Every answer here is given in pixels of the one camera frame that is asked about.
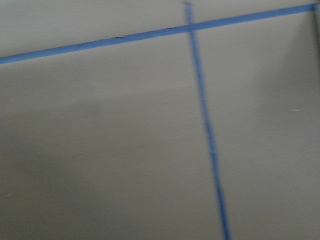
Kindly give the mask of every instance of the blue tape strip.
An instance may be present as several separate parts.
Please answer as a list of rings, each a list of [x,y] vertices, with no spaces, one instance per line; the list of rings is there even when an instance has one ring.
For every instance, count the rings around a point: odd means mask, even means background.
[[[208,139],[208,147],[210,153],[211,167],[213,171],[213,178],[215,183],[215,191],[218,200],[220,221],[222,224],[222,231],[224,240],[231,240],[231,234],[229,229],[227,207],[225,203],[224,191],[220,180],[219,173],[219,159],[216,147],[215,134],[211,123],[207,94],[205,76],[203,74],[203,65],[200,56],[198,38],[195,32],[195,24],[193,24],[193,6],[190,3],[185,4],[186,20],[189,25],[189,38],[191,43],[191,51],[194,63],[194,70],[196,73],[196,79],[198,83],[198,91],[201,103],[202,117]]]
[[[217,28],[217,27],[222,27],[222,26],[227,26],[232,24],[240,24],[240,23],[245,23],[250,21],[257,21],[261,19],[269,19],[269,18],[275,18],[275,17],[292,15],[292,14],[307,13],[307,12],[314,11],[315,6],[316,4],[309,4],[309,5],[289,7],[289,8],[273,10],[273,11],[265,11],[265,12],[254,13],[254,14],[243,15],[243,16],[224,18],[224,19],[213,20],[213,21],[200,22],[200,23],[193,24],[193,30],[198,31],[198,30]],[[178,26],[174,28],[148,31],[148,32],[143,32],[143,33],[138,33],[138,34],[133,34],[128,36],[123,36],[123,37],[115,37],[115,38],[91,41],[91,42],[86,42],[86,43],[81,43],[76,45],[62,46],[62,47],[28,52],[28,53],[13,55],[13,56],[5,56],[0,58],[0,65],[19,62],[19,61],[25,61],[30,59],[43,58],[43,57],[48,57],[52,55],[59,55],[59,54],[72,53],[72,52],[83,51],[88,49],[95,49],[95,48],[106,47],[111,45],[130,43],[130,42],[141,41],[146,39],[154,39],[157,37],[183,34],[187,32],[188,32],[188,26]]]

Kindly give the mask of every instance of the blue tape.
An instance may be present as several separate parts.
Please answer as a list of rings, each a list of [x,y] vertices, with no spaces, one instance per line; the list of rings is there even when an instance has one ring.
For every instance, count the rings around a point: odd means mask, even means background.
[[[189,25],[189,38],[191,43],[194,70],[196,73],[202,117],[203,117],[203,122],[206,130],[207,140],[208,140],[211,167],[212,167],[214,184],[215,184],[215,192],[218,200],[223,237],[224,237],[224,240],[231,240],[227,206],[225,203],[224,191],[223,191],[223,187],[220,180],[219,159],[218,159],[218,153],[217,153],[217,147],[216,147],[215,134],[214,134],[214,129],[212,127],[209,108],[208,108],[205,76],[203,74],[203,65],[202,65],[202,60],[200,56],[198,38],[195,32],[196,25],[193,24],[193,6],[190,3],[186,3],[185,10],[186,10],[186,20]]]
[[[273,11],[265,11],[265,12],[254,13],[254,14],[243,15],[243,16],[229,17],[229,18],[224,18],[219,20],[205,21],[205,22],[193,24],[192,28],[194,31],[198,31],[203,29],[217,28],[217,27],[222,27],[222,26],[227,26],[232,24],[240,24],[245,22],[275,18],[275,17],[292,15],[292,14],[307,13],[307,12],[314,11],[315,6],[316,4],[309,4],[309,5],[289,7],[289,8],[273,10]],[[148,31],[148,32],[137,33],[137,34],[132,34],[128,36],[123,36],[123,37],[115,37],[115,38],[91,41],[91,42],[86,42],[86,43],[81,43],[76,45],[68,45],[68,46],[56,47],[56,48],[51,48],[46,50],[33,51],[33,52],[28,52],[28,53],[13,55],[13,56],[1,57],[0,65],[19,62],[19,61],[25,61],[30,59],[43,58],[43,57],[48,57],[52,55],[59,55],[59,54],[72,53],[72,52],[83,51],[88,49],[95,49],[95,48],[106,47],[111,45],[130,43],[130,42],[141,41],[146,39],[154,39],[157,37],[183,34],[187,32],[188,32],[188,26],[178,26],[174,28]]]

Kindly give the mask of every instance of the blue line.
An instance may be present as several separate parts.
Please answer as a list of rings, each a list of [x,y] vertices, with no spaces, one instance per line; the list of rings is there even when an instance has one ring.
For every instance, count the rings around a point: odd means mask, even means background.
[[[222,26],[227,26],[232,24],[240,24],[245,22],[275,18],[275,17],[292,15],[292,14],[308,13],[308,12],[313,12],[315,10],[315,6],[316,4],[308,4],[308,5],[289,7],[289,8],[279,9],[279,10],[264,11],[264,12],[249,14],[249,15],[243,15],[243,16],[229,17],[229,18],[224,18],[219,20],[205,21],[205,22],[192,24],[192,29],[194,31],[198,31],[203,29],[217,28],[217,27],[222,27]],[[130,43],[130,42],[141,41],[146,39],[154,39],[157,37],[183,34],[183,33],[187,33],[188,31],[189,31],[188,26],[178,26],[174,28],[147,31],[147,32],[137,33],[137,34],[123,36],[123,37],[115,37],[115,38],[109,38],[109,39],[98,40],[98,41],[90,41],[90,42],[76,44],[76,45],[68,45],[68,46],[56,47],[56,48],[40,50],[40,51],[33,51],[33,52],[28,52],[28,53],[13,55],[13,56],[5,56],[5,57],[0,57],[0,65],[19,62],[19,61],[25,61],[30,59],[43,58],[43,57],[48,57],[52,55],[59,55],[59,54],[72,53],[72,52],[83,51],[88,49],[95,49],[95,48],[106,47],[111,45]]]
[[[224,237],[224,240],[231,240],[227,207],[225,203],[223,187],[220,180],[219,159],[218,159],[218,153],[217,153],[217,147],[216,147],[215,134],[214,134],[214,129],[212,127],[209,108],[208,108],[205,76],[203,74],[203,65],[202,65],[202,60],[200,56],[198,38],[194,29],[195,25],[193,24],[193,6],[190,3],[186,3],[185,11],[186,11],[186,21],[189,25],[189,38],[190,38],[190,44],[191,44],[191,50],[192,50],[194,70],[196,73],[196,79],[198,83],[198,92],[199,92],[198,94],[200,97],[203,122],[204,122],[207,139],[208,139],[211,167],[213,171],[215,191],[217,194],[223,237]]]

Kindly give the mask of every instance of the vertical blue line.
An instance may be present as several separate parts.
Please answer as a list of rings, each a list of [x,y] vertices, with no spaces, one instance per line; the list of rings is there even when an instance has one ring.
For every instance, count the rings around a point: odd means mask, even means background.
[[[224,240],[231,240],[231,234],[228,223],[228,215],[227,215],[227,207],[225,204],[224,191],[222,188],[220,174],[219,174],[219,161],[218,161],[218,153],[215,141],[215,134],[211,123],[211,118],[208,109],[208,101],[206,94],[206,86],[205,86],[205,76],[203,74],[203,65],[200,56],[199,43],[197,39],[196,32],[194,30],[193,24],[193,6],[191,3],[185,4],[185,12],[186,12],[186,21],[189,26],[189,39],[192,50],[192,57],[194,63],[194,70],[196,73],[197,85],[198,85],[198,93],[200,97],[201,103],[201,111],[204,121],[204,126],[208,139],[208,147],[210,153],[211,167],[213,171],[213,178],[215,183],[215,191],[217,194],[218,207],[220,213],[220,221],[222,224],[223,238]]]

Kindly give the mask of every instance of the horizontal blue line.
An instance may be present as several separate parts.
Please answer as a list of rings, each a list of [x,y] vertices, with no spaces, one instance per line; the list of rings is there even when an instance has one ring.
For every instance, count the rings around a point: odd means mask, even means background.
[[[313,12],[315,10],[317,4],[308,4],[303,6],[295,6],[289,8],[283,8],[272,11],[264,11],[259,13],[253,13],[243,16],[229,17],[219,20],[205,21],[200,23],[194,23],[192,25],[192,29],[194,31],[217,28],[227,25],[240,24],[245,22],[257,21],[262,19],[275,18],[280,16],[292,15],[292,14],[300,14],[300,13],[308,13]],[[90,41],[81,44],[68,45],[62,47],[56,47],[51,49],[45,49],[40,51],[33,51],[28,53],[22,53],[18,55],[5,56],[0,58],[0,65],[9,64],[19,61],[25,61],[30,59],[37,59],[48,57],[52,55],[66,54],[72,53],[82,50],[95,49],[100,47],[106,47],[111,45],[125,44],[135,41],[141,41],[146,39],[154,39],[157,37],[164,37],[176,34],[184,34],[188,33],[189,26],[178,26],[174,28],[161,29],[155,31],[147,31],[143,33],[132,34],[123,37],[115,37],[98,41]]]

